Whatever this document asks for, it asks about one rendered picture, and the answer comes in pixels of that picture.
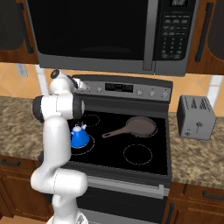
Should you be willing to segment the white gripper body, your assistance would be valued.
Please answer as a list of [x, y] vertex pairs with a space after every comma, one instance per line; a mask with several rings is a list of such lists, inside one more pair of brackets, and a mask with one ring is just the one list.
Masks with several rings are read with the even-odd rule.
[[87, 90], [87, 88], [88, 88], [87, 85], [81, 79], [77, 79], [76, 82], [77, 82], [79, 91], [86, 91]]

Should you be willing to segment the blue kettle with white lid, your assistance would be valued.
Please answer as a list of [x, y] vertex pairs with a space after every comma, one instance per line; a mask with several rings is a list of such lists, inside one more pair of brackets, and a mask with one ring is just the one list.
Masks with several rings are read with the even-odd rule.
[[71, 146], [73, 148], [83, 148], [89, 142], [89, 135], [86, 132], [86, 124], [81, 126], [75, 125], [70, 133], [71, 137]]

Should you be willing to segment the black and steel stove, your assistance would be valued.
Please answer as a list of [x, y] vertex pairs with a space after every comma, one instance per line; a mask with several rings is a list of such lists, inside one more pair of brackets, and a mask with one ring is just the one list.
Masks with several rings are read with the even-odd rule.
[[[89, 142], [83, 148], [71, 146], [71, 158], [62, 167], [88, 176], [114, 179], [147, 186], [163, 185], [170, 190], [172, 165], [168, 108], [172, 83], [168, 80], [110, 75], [76, 75], [86, 91], [76, 91], [85, 105], [79, 119], [68, 121], [70, 133], [75, 125], [86, 124]], [[156, 123], [150, 136], [130, 133], [103, 138], [119, 130], [135, 116]], [[115, 192], [88, 185], [76, 199], [88, 224], [162, 224], [167, 197], [154, 199]]]

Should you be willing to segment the black and steel microwave oven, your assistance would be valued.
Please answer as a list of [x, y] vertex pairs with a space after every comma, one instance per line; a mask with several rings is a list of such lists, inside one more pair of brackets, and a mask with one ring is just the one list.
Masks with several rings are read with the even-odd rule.
[[26, 0], [44, 68], [183, 76], [199, 0], [158, 0], [152, 70], [144, 70], [149, 0]]

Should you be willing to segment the dark brown frying pan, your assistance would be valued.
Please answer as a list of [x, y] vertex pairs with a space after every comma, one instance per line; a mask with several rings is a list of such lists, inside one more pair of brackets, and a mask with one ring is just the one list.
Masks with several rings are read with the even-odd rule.
[[156, 123], [148, 117], [135, 116], [131, 117], [124, 127], [113, 130], [102, 135], [103, 138], [113, 137], [120, 134], [130, 133], [133, 136], [147, 137], [154, 133]]

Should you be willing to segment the dark glass wooden cupboard door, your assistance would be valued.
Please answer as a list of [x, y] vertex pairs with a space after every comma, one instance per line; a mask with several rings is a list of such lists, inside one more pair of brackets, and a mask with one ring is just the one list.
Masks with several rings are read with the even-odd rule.
[[[201, 61], [196, 62], [207, 3], [213, 3], [213, 11]], [[189, 74], [224, 74], [224, 0], [199, 0], [186, 71]]]
[[[34, 53], [27, 52], [24, 34], [19, 21], [17, 4], [24, 5], [24, 21]], [[0, 0], [0, 62], [38, 64], [25, 0]]]

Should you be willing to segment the brown wooden drawer front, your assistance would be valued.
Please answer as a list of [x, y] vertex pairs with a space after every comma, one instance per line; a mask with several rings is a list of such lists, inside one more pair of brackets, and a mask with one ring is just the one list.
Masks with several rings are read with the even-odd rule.
[[172, 182], [169, 197], [180, 200], [194, 200], [197, 202], [216, 203], [224, 206], [224, 200], [205, 198], [202, 194], [203, 191], [213, 195], [224, 196], [224, 190], [222, 189]]
[[[11, 166], [7, 164], [1, 164], [2, 159], [6, 159], [9, 162], [17, 162], [20, 161], [20, 166]], [[10, 157], [10, 156], [3, 156], [0, 155], [0, 169], [1, 170], [12, 170], [17, 172], [26, 172], [26, 173], [32, 173], [39, 167], [39, 162], [36, 160], [31, 160], [27, 158], [21, 158], [21, 157]]]

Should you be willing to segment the grey toaster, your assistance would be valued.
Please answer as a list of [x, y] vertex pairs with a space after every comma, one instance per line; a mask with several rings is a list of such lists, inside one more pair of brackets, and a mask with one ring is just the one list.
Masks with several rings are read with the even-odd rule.
[[209, 140], [216, 117], [205, 96], [181, 95], [178, 101], [178, 133], [183, 138]]

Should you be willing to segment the brown wooden cupboard door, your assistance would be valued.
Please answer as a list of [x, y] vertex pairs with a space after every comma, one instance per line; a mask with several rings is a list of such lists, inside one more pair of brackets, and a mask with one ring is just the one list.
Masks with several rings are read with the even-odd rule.
[[48, 221], [53, 214], [51, 206], [40, 192], [31, 187], [31, 176], [14, 171], [0, 173], [0, 193], [14, 215], [39, 221]]
[[171, 203], [175, 207], [170, 224], [224, 224], [224, 206], [174, 198], [167, 200], [162, 224], [166, 222]]

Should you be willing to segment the white wall socket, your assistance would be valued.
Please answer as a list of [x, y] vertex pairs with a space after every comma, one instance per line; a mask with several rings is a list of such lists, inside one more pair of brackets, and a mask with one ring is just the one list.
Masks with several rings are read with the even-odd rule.
[[16, 67], [17, 67], [17, 73], [18, 73], [19, 77], [27, 77], [28, 76], [25, 64], [17, 63]]

